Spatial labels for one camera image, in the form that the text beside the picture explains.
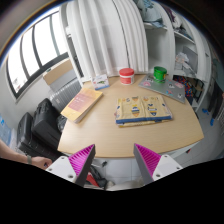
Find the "person's forearm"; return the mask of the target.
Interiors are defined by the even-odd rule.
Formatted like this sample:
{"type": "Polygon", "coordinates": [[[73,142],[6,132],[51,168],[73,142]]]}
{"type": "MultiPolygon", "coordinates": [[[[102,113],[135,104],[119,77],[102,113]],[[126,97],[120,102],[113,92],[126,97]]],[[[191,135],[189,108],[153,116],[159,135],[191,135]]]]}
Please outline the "person's forearm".
{"type": "Polygon", "coordinates": [[[0,139],[0,157],[3,159],[16,161],[24,164],[32,164],[32,159],[29,156],[19,154],[9,148],[1,139],[0,139]]]}

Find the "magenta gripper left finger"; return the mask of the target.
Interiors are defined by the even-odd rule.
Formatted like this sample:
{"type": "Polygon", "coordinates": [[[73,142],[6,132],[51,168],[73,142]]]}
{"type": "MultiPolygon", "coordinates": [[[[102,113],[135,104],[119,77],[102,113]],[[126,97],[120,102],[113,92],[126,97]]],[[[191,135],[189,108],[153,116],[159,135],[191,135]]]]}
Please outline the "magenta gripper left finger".
{"type": "Polygon", "coordinates": [[[47,171],[83,187],[94,156],[95,145],[92,144],[69,157],[60,156],[47,171]]]}

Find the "person's hand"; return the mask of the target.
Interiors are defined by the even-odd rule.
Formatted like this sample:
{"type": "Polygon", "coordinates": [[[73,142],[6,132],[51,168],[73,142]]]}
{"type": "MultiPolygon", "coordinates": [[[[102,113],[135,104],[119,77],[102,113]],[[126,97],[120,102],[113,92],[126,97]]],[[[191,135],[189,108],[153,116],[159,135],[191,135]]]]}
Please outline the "person's hand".
{"type": "Polygon", "coordinates": [[[52,160],[45,157],[33,157],[32,165],[43,170],[47,169],[52,164],[52,160]]]}

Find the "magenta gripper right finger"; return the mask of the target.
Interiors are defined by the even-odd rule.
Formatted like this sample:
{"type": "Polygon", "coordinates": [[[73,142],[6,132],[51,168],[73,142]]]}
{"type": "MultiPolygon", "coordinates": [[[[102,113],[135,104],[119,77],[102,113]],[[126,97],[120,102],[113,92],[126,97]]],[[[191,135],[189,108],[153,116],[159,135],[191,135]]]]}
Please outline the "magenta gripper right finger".
{"type": "Polygon", "coordinates": [[[169,155],[159,155],[139,144],[134,144],[133,153],[145,185],[182,169],[169,155]]]}

